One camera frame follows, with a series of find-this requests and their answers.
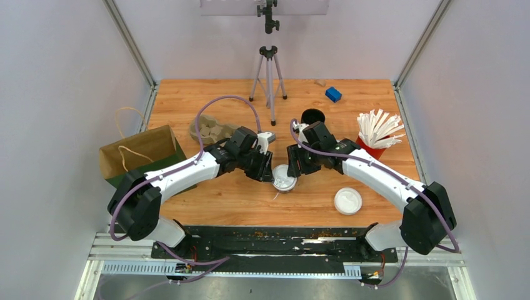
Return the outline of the black paper cup stack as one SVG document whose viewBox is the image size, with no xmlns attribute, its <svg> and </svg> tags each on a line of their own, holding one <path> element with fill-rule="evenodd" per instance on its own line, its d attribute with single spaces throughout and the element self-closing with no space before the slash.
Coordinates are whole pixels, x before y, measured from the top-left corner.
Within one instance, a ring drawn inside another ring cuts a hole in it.
<svg viewBox="0 0 530 300">
<path fill-rule="evenodd" d="M 316 122 L 324 123 L 325 120 L 325 114 L 321 110 L 316 108 L 309 108 L 302 112 L 300 122 L 311 125 Z"/>
</svg>

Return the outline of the white wrapped straws bundle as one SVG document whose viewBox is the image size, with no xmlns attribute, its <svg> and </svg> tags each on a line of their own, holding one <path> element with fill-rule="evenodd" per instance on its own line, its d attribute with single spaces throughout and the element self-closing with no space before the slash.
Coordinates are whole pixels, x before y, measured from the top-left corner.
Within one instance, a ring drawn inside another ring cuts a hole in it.
<svg viewBox="0 0 530 300">
<path fill-rule="evenodd" d="M 406 136 L 404 124 L 397 114 L 390 116 L 388 112 L 374 109 L 368 113 L 360 113 L 356 118 L 361 141 L 372 149 L 384 149 L 401 143 Z"/>
</svg>

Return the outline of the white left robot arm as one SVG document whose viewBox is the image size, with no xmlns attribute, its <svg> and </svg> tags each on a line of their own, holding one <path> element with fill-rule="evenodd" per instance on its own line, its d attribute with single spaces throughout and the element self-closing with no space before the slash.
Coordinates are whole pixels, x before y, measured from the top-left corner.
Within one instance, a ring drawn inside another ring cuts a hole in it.
<svg viewBox="0 0 530 300">
<path fill-rule="evenodd" d="M 204 147 L 183 162 L 157 171 L 127 172 L 107 206 L 112 222 L 132 241 L 161 242 L 174 257 L 185 258 L 192 243 L 177 221 L 160 215 L 162 204 L 198 183 L 235 169 L 252 180 L 273 182 L 273 154 L 268 147 L 275 139 L 273 132 L 255 133 L 241 126 L 230 138 Z"/>
</svg>

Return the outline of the small tan block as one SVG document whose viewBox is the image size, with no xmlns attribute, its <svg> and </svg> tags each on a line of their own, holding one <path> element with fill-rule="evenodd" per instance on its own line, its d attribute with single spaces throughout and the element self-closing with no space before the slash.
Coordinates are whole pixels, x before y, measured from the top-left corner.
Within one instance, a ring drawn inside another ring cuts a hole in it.
<svg viewBox="0 0 530 300">
<path fill-rule="evenodd" d="M 326 80 L 324 79 L 315 79 L 314 83 L 318 86 L 325 87 L 326 86 Z"/>
</svg>

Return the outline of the blue small block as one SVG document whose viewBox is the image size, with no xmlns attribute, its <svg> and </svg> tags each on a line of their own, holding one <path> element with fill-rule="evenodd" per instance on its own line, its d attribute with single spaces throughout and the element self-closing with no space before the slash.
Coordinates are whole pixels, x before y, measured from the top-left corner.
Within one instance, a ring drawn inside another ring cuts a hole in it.
<svg viewBox="0 0 530 300">
<path fill-rule="evenodd" d="M 335 87 L 329 87 L 325 91 L 325 96 L 329 98 L 333 103 L 337 103 L 341 100 L 343 95 Z"/>
</svg>

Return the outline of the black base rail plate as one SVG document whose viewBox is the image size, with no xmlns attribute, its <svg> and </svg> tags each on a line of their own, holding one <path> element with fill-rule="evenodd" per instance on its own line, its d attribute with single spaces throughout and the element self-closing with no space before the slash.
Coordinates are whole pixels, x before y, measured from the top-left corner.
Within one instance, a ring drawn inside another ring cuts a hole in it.
<svg viewBox="0 0 530 300">
<path fill-rule="evenodd" d="M 464 266 L 460 254 L 445 249 L 428 255 L 403 247 L 369 252 L 359 242 L 362 232 L 352 227 L 191 226 L 190 235 L 170 251 L 152 240 L 116 242 L 99 233 L 89 259 L 102 261 L 105 274 L 172 278 L 208 272 L 223 277 L 380 279 L 401 263 L 426 268 Z"/>
</svg>

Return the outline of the red straw holder cup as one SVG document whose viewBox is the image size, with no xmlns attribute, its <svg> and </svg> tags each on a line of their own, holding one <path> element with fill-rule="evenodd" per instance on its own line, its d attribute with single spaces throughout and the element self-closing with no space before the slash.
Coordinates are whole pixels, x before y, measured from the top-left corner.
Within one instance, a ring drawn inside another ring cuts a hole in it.
<svg viewBox="0 0 530 300">
<path fill-rule="evenodd" d="M 377 160 L 380 160 L 381 156 L 383 155 L 383 153 L 387 149 L 386 147 L 384 147 L 384 148 L 371 148 L 359 136 L 356 139 L 356 143 L 358 145 L 360 145 L 360 147 L 362 149 L 364 149 L 368 154 L 370 154 L 374 159 L 377 159 Z"/>
</svg>

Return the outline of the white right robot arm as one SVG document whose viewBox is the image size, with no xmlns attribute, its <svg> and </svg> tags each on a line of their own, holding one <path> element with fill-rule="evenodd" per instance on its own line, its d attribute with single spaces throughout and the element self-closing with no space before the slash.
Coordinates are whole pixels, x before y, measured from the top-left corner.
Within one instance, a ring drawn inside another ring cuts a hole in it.
<svg viewBox="0 0 530 300">
<path fill-rule="evenodd" d="M 352 140 L 338 141 L 323 122 L 307 125 L 292 119 L 289 129 L 295 140 L 287 149 L 289 176 L 333 169 L 376 191 L 401 212 L 400 221 L 374 223 L 366 229 L 356 245 L 360 258 L 372 261 L 383 250 L 397 247 L 409 247 L 422 255 L 434 248 L 460 252 L 452 233 L 456 217 L 444 186 L 424 184 L 396 172 Z"/>
</svg>

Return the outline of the white plastic lid stack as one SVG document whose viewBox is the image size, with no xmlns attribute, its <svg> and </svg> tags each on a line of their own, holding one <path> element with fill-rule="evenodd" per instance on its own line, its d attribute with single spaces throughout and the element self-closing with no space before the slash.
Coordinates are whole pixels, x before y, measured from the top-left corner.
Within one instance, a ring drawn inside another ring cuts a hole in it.
<svg viewBox="0 0 530 300">
<path fill-rule="evenodd" d="M 359 192 L 351 187 L 341 188 L 334 196 L 334 206 L 343 215 L 356 214 L 363 205 Z"/>
</svg>

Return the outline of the green paper bag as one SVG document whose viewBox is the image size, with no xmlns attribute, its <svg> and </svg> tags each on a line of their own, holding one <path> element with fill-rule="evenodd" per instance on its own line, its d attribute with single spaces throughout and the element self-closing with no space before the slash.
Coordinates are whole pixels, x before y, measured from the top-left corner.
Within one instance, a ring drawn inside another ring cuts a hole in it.
<svg viewBox="0 0 530 300">
<path fill-rule="evenodd" d="M 99 149 L 102 177 L 115 188 L 129 171 L 157 171 L 186 159 L 168 125 L 140 132 Z"/>
</svg>

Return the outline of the grey pulp cup carrier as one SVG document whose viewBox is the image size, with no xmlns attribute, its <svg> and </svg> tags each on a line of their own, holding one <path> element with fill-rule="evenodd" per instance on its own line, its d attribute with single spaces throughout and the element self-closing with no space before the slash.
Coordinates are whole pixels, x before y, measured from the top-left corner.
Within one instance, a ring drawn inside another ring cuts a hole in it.
<svg viewBox="0 0 530 300">
<path fill-rule="evenodd" d="M 229 139 L 238 127 L 235 124 L 219 122 L 215 117 L 205 114 L 198 118 L 199 133 L 204 145 L 214 144 L 225 138 Z"/>
</svg>

